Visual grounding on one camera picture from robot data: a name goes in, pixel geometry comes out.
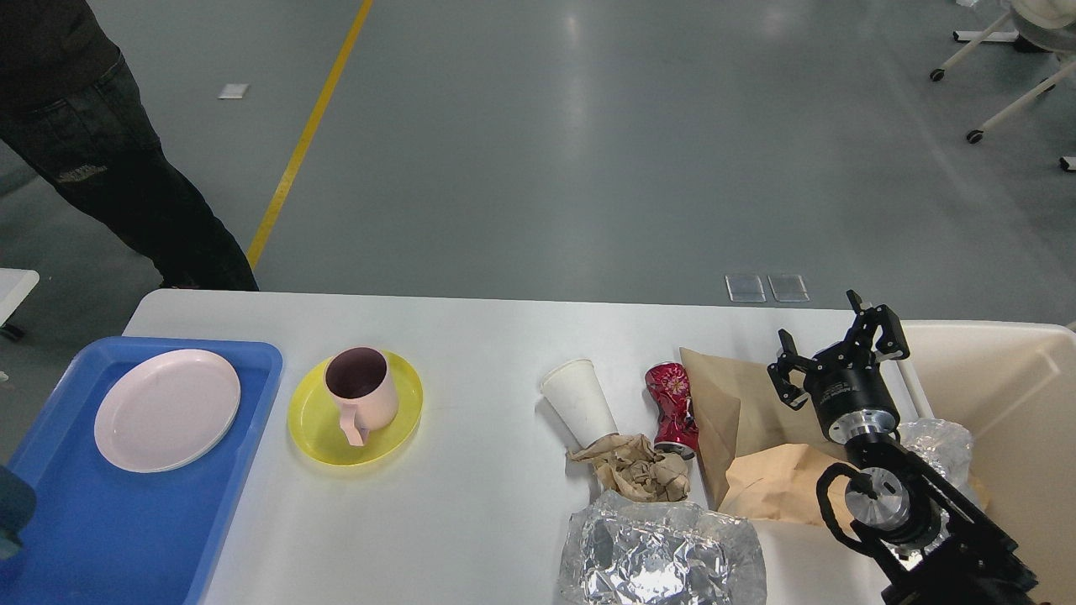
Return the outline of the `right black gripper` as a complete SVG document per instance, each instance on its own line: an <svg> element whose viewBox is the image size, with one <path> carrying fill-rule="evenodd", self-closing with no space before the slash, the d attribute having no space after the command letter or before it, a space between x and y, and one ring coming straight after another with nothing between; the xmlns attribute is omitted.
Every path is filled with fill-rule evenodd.
<svg viewBox="0 0 1076 605"><path fill-rule="evenodd" d="M879 364L911 354L900 315L891 307L868 305L854 290L846 291L846 296L856 316L837 342L835 357L799 355L792 334L778 329L780 351L766 367L788 408L799 411L810 398L831 444L849 444L861 435L891 435L898 428L900 410L884 386ZM804 375L804 388L792 383L793 371Z"/></svg>

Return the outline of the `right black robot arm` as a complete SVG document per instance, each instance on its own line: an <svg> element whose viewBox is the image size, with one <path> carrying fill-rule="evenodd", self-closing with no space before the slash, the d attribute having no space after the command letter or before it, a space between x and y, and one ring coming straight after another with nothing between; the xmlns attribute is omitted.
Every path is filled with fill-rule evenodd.
<svg viewBox="0 0 1076 605"><path fill-rule="evenodd" d="M820 432L841 445L815 484L831 536L883 571L887 604L1030 604L1038 580L1017 543L926 460L900 444L900 410L886 360L910 356L900 316L847 292L854 315L843 340L803 356L791 333L768 365L778 398L811 403Z"/></svg>

